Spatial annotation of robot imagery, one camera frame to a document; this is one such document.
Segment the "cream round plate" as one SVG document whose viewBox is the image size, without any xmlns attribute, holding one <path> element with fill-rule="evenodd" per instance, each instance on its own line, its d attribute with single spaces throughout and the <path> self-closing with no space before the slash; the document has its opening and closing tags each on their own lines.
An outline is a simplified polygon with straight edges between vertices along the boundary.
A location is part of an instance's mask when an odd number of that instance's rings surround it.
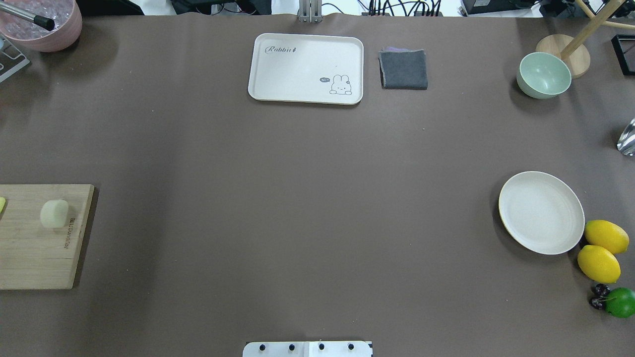
<svg viewBox="0 0 635 357">
<path fill-rule="evenodd" d="M 511 237 L 539 254 L 570 251 L 583 235 L 585 214 L 580 199 L 551 174 L 526 171 L 510 177 L 502 185 L 498 209 Z"/>
</svg>

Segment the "white steamed bun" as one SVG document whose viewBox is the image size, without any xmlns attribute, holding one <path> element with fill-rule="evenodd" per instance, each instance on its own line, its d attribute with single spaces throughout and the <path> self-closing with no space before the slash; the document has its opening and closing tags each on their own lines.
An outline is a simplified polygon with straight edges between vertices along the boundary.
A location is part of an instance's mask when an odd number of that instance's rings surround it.
<svg viewBox="0 0 635 357">
<path fill-rule="evenodd" d="M 44 228 L 57 229 L 65 226 L 69 204 L 66 200 L 49 200 L 43 204 L 39 220 Z"/>
</svg>

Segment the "cream rabbit print tray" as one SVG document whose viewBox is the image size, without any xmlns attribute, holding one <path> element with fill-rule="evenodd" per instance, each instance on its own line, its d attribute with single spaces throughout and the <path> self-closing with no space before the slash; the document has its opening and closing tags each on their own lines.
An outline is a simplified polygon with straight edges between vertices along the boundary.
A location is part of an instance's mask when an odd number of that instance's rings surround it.
<svg viewBox="0 0 635 357">
<path fill-rule="evenodd" d="M 363 97 L 364 46 L 352 37 L 263 33 L 248 93 L 256 100 L 355 105 Z"/>
</svg>

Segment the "black framed tray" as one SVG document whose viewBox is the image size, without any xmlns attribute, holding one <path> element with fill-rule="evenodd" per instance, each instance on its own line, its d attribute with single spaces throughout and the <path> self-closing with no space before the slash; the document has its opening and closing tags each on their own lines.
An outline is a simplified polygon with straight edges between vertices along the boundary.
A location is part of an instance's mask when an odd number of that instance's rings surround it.
<svg viewBox="0 0 635 357">
<path fill-rule="evenodd" d="M 611 43 L 623 75 L 635 75 L 635 36 L 615 35 Z"/>
</svg>

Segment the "wooden mug tree stand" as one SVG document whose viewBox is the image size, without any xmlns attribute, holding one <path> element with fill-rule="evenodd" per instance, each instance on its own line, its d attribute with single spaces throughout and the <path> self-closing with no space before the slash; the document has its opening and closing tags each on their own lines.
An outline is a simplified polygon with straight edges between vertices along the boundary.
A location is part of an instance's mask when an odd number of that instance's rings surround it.
<svg viewBox="0 0 635 357">
<path fill-rule="evenodd" d="M 609 20 L 612 14 L 625 3 L 623 0 L 610 0 L 598 14 L 594 14 L 582 0 L 576 0 L 574 3 L 589 18 L 589 23 L 573 38 L 565 34 L 553 34 L 541 39 L 535 51 L 552 54 L 564 61 L 572 78 L 576 79 L 589 70 L 590 54 L 584 43 L 599 27 L 603 25 L 633 30 L 634 26 Z"/>
</svg>

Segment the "upper yellow lemon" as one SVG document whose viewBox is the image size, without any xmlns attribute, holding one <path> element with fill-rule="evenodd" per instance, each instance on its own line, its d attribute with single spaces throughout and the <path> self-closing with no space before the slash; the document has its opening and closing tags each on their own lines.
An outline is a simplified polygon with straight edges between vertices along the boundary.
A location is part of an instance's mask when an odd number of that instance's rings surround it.
<svg viewBox="0 0 635 357">
<path fill-rule="evenodd" d="M 603 247 L 613 255 L 626 252 L 630 243 L 628 233 L 621 226 L 604 220 L 587 222 L 584 235 L 588 244 Z"/>
</svg>

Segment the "yellow lemon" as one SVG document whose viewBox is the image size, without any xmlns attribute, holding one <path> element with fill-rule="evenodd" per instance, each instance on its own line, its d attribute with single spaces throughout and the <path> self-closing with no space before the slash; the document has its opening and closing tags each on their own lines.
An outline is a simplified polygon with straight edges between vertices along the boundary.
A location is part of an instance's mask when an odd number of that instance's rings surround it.
<svg viewBox="0 0 635 357">
<path fill-rule="evenodd" d="M 588 244 L 603 247 L 613 255 L 626 252 L 630 243 L 628 233 L 621 226 L 604 220 L 587 222 L 584 235 Z"/>
<path fill-rule="evenodd" d="M 621 266 L 608 250 L 597 245 L 585 245 L 577 256 L 578 266 L 590 279 L 599 283 L 616 283 L 621 277 Z"/>
</svg>

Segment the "lower yellow lemon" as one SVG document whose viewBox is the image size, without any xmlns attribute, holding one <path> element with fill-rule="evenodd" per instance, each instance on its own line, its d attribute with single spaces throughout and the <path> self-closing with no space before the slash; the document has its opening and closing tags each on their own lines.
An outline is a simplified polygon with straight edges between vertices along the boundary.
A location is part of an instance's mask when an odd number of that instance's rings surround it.
<svg viewBox="0 0 635 357">
<path fill-rule="evenodd" d="M 599 283 L 616 283 L 621 277 L 621 266 L 608 250 L 597 245 L 585 245 L 577 256 L 578 266 L 590 279 Z"/>
</svg>

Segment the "wooden cutting board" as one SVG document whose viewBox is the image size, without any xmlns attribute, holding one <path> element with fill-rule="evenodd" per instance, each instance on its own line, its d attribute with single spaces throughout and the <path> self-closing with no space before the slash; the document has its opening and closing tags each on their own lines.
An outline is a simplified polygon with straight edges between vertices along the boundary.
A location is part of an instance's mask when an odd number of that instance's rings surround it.
<svg viewBox="0 0 635 357">
<path fill-rule="evenodd" d="M 0 223 L 2 290 L 73 288 L 94 196 L 90 184 L 2 184 L 6 203 Z M 68 204 L 62 226 L 43 226 L 48 201 Z"/>
</svg>

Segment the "pink bowl with ice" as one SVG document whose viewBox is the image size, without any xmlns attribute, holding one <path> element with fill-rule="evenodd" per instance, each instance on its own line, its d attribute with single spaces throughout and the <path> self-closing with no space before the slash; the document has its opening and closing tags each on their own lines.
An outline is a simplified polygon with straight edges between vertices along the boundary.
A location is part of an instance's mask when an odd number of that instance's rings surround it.
<svg viewBox="0 0 635 357">
<path fill-rule="evenodd" d="M 55 23 L 49 31 L 1 12 L 1 34 L 14 44 L 39 52 L 56 52 L 70 47 L 81 34 L 82 15 L 74 0 L 7 0 L 6 3 Z"/>
</svg>

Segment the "metal scoop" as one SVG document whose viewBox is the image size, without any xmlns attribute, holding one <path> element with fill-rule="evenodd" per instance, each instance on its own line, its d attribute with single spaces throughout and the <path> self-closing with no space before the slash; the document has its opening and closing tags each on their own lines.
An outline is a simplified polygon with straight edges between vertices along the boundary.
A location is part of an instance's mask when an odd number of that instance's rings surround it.
<svg viewBox="0 0 635 357">
<path fill-rule="evenodd" d="M 616 149 L 625 156 L 635 155 L 635 119 L 632 119 L 622 131 Z"/>
</svg>

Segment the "metal muddler black tip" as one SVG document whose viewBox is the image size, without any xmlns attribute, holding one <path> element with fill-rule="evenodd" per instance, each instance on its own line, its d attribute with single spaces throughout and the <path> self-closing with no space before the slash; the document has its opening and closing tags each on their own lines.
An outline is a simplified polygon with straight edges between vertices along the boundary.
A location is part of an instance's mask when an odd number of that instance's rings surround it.
<svg viewBox="0 0 635 357">
<path fill-rule="evenodd" d="M 55 28 L 55 21 L 53 19 L 34 14 L 20 7 L 10 5 L 9 3 L 6 3 L 4 1 L 0 2 L 0 10 L 3 13 L 10 14 L 11 16 L 14 16 L 16 18 L 34 23 L 35 25 L 47 31 L 52 31 Z"/>
</svg>

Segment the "green lime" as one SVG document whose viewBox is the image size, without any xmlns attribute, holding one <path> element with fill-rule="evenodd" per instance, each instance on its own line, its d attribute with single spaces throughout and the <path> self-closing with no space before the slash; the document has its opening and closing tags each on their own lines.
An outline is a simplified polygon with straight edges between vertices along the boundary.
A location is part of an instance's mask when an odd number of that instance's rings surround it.
<svg viewBox="0 0 635 357">
<path fill-rule="evenodd" d="M 606 312 L 617 318 L 628 318 L 635 313 L 635 293 L 631 289 L 618 288 L 606 297 Z"/>
</svg>

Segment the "white cup rack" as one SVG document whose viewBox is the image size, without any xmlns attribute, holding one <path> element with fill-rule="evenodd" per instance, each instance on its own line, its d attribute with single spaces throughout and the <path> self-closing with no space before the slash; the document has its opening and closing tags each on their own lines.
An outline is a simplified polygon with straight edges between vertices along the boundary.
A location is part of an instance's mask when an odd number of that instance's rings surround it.
<svg viewBox="0 0 635 357">
<path fill-rule="evenodd" d="M 0 36 L 0 82 L 27 67 L 30 60 L 12 42 Z"/>
</svg>

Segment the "aluminium frame post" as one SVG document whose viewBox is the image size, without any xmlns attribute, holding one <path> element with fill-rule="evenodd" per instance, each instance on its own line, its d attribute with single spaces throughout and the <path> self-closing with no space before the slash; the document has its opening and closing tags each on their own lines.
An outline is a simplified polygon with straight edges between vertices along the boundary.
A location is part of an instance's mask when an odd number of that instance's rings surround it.
<svg viewBox="0 0 635 357">
<path fill-rule="evenodd" d="M 322 0 L 299 0 L 298 19 L 300 23 L 322 22 Z"/>
</svg>

